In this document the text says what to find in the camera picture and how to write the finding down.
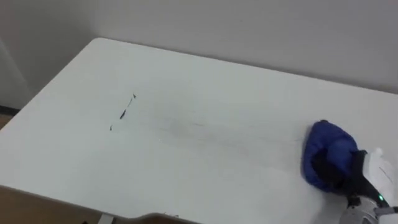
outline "scribble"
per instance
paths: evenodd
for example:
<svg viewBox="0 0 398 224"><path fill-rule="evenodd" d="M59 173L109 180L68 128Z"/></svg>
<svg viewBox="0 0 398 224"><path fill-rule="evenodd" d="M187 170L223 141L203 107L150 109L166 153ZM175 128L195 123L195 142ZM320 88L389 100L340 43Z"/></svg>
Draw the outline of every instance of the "scribble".
<svg viewBox="0 0 398 224"><path fill-rule="evenodd" d="M124 115L126 114L126 110L123 111L122 115L120 116L119 119L122 119L124 117Z"/></svg>

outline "black mark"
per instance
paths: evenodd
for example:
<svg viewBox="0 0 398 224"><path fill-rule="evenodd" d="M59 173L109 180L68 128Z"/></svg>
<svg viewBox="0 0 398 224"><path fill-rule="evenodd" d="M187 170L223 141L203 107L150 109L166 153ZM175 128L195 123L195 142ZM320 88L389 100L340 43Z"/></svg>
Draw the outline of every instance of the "black mark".
<svg viewBox="0 0 398 224"><path fill-rule="evenodd" d="M120 116L119 119L122 119L124 117L124 115L126 114L126 110L123 111L123 114Z"/></svg>
<svg viewBox="0 0 398 224"><path fill-rule="evenodd" d="M127 105L127 107L129 107L129 106L130 106L131 102L132 102L132 98L130 99L130 102L129 102L129 104Z"/></svg>

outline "wooden floor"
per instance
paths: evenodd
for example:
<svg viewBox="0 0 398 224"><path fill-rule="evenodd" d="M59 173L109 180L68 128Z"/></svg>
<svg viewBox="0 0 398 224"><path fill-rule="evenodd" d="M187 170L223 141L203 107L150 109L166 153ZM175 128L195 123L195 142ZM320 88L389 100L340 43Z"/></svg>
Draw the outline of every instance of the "wooden floor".
<svg viewBox="0 0 398 224"><path fill-rule="evenodd" d="M0 114L0 129L12 116ZM101 213L53 202L16 190L0 187L0 223L7 224L96 224ZM182 224L184 222L155 216L140 220L117 219L115 224Z"/></svg>

